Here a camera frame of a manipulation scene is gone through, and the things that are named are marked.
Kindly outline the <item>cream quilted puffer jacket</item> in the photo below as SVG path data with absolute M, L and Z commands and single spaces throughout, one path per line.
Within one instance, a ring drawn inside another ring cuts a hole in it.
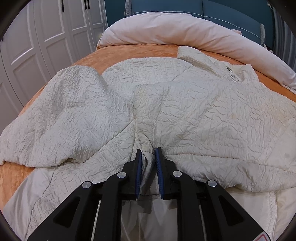
M 141 150 L 140 200 L 123 210 L 123 238 L 175 238 L 176 208 L 160 199 L 154 151 L 194 180 L 216 180 L 272 240 L 295 215 L 295 102 L 251 65 L 191 47 L 132 58 L 99 74 L 59 71 L 1 134 L 1 162 L 32 167 L 3 213 L 21 240 L 82 182 L 105 181 Z

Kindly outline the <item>white panelled wardrobe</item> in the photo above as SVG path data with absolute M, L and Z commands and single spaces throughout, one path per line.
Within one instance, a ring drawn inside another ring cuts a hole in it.
M 1 38 L 1 128 L 61 69 L 96 50 L 103 1 L 31 1 Z

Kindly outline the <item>grey striped curtain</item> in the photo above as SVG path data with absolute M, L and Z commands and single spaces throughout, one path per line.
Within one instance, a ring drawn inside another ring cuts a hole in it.
M 280 13 L 273 6 L 275 37 L 273 52 L 295 71 L 296 41 L 295 36 Z

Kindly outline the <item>pale pink rolled duvet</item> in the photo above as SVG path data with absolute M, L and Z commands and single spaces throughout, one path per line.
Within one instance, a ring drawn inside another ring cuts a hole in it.
M 126 17 L 103 32 L 97 48 L 131 44 L 189 46 L 218 53 L 250 64 L 295 92 L 295 72 L 278 56 L 232 30 L 190 14 L 153 11 Z

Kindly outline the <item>blue upholstered headboard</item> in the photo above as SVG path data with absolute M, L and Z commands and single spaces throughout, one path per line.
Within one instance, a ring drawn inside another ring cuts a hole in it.
M 125 1 L 126 16 L 152 11 L 190 14 L 273 46 L 273 10 L 268 1 Z

